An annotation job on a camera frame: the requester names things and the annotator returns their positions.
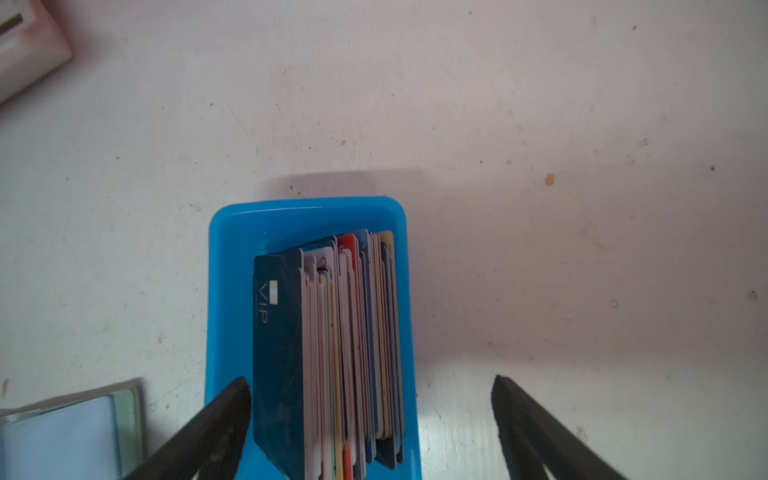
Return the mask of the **green card holder wallet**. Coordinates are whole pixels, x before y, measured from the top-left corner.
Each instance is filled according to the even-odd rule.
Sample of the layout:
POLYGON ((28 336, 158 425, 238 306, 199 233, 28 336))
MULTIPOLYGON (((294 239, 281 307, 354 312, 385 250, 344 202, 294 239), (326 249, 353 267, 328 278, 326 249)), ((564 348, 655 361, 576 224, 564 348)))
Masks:
POLYGON ((3 479, 123 479, 146 457, 139 378, 1 411, 3 479))

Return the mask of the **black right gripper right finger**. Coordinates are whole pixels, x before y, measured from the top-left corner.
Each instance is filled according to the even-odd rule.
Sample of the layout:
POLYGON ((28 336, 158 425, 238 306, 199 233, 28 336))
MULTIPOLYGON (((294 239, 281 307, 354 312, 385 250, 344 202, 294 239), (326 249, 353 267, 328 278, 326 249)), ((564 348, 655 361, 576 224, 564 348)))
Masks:
POLYGON ((621 479, 512 379, 498 375, 491 405, 512 479, 621 479))

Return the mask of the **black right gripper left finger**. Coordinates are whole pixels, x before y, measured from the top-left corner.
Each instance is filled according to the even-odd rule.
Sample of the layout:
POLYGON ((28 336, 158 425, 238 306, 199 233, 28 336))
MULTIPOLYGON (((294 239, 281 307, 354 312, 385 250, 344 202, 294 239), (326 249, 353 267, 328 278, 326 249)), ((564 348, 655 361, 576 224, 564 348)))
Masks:
POLYGON ((244 377, 233 380, 130 479, 233 479, 247 437, 251 393, 244 377))

